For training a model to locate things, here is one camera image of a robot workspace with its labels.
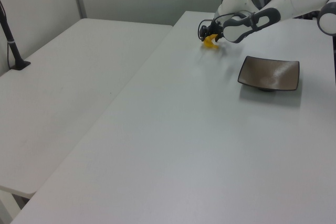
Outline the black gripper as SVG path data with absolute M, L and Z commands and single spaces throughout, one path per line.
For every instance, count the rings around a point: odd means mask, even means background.
M 215 42 L 218 42 L 223 35 L 223 27 L 219 21 L 212 20 L 211 24 L 207 27 L 202 25 L 198 28 L 198 37 L 201 41 L 204 41 L 206 37 L 215 35 Z

